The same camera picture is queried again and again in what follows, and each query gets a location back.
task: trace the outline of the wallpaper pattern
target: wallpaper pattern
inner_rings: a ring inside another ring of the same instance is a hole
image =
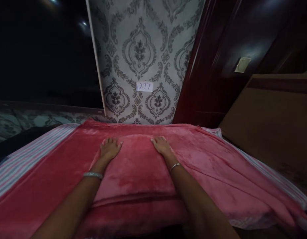
[[[90,0],[107,120],[169,124],[204,0]],[[153,92],[136,91],[150,81]]]
[[[108,121],[103,116],[73,112],[35,110],[0,110],[0,142],[32,127],[52,126],[65,123],[83,123],[86,119]]]

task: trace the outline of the pink blanket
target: pink blanket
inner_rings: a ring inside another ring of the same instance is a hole
[[[187,221],[163,158],[150,142],[163,135],[178,160],[228,219],[271,215],[295,227],[307,216],[234,148],[187,124],[79,126],[0,198],[0,238],[28,238],[88,171],[107,137],[124,141],[109,164],[77,236],[127,236]]]

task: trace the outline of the paper sticker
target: paper sticker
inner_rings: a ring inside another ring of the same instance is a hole
[[[137,91],[148,91],[152,92],[154,89],[154,83],[148,81],[139,81],[137,82]]]

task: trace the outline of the forearm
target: forearm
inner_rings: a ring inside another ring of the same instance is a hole
[[[90,171],[103,174],[106,165],[107,161],[100,159]],[[94,201],[100,181],[96,177],[82,178],[31,238],[73,238],[80,221]]]
[[[178,162],[173,154],[164,158],[168,169]],[[174,167],[170,175],[199,238],[207,234],[213,238],[239,238],[221,210],[182,165]]]

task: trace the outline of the black tv screen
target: black tv screen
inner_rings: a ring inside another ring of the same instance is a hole
[[[0,101],[102,109],[85,0],[2,4]]]

